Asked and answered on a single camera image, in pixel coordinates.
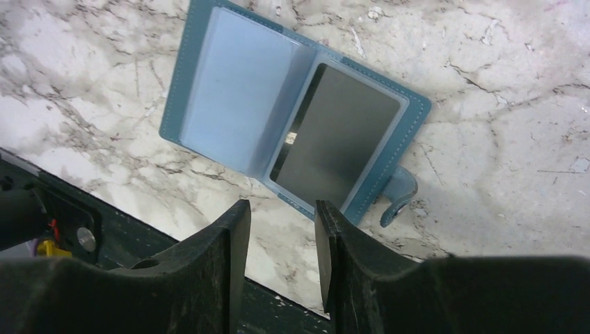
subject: purple wire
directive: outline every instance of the purple wire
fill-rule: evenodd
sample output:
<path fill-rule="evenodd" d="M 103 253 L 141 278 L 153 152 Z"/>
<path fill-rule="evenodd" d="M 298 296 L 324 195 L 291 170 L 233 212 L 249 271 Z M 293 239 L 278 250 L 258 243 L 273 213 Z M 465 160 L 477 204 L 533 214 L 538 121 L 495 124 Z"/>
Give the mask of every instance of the purple wire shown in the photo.
<path fill-rule="evenodd" d="M 29 242 L 31 247 L 31 257 L 37 256 L 37 247 L 39 246 L 39 239 L 33 239 Z"/>

